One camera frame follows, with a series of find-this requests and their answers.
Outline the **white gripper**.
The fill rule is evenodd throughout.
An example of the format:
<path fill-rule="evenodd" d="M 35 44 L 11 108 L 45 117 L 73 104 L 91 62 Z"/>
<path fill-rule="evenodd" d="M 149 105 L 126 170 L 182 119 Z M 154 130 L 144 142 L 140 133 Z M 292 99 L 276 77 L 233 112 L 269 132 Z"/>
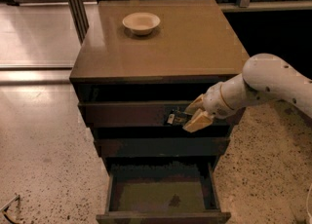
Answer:
<path fill-rule="evenodd" d="M 185 108 L 186 114 L 193 115 L 182 127 L 185 131 L 199 131 L 210 126 L 214 118 L 225 119 L 235 113 L 222 96 L 222 85 L 219 82 L 209 87 L 205 94 L 200 94 Z"/>

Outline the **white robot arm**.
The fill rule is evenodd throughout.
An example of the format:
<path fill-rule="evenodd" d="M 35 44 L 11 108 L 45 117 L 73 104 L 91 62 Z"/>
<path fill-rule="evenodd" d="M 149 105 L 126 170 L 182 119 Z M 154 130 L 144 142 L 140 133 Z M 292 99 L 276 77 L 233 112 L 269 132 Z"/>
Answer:
<path fill-rule="evenodd" d="M 228 118 L 242 108 L 273 99 L 291 103 L 312 117 L 312 81 L 278 56 L 254 55 L 239 75 L 209 87 L 186 107 L 191 118 L 183 129 L 195 132 L 214 119 Z"/>

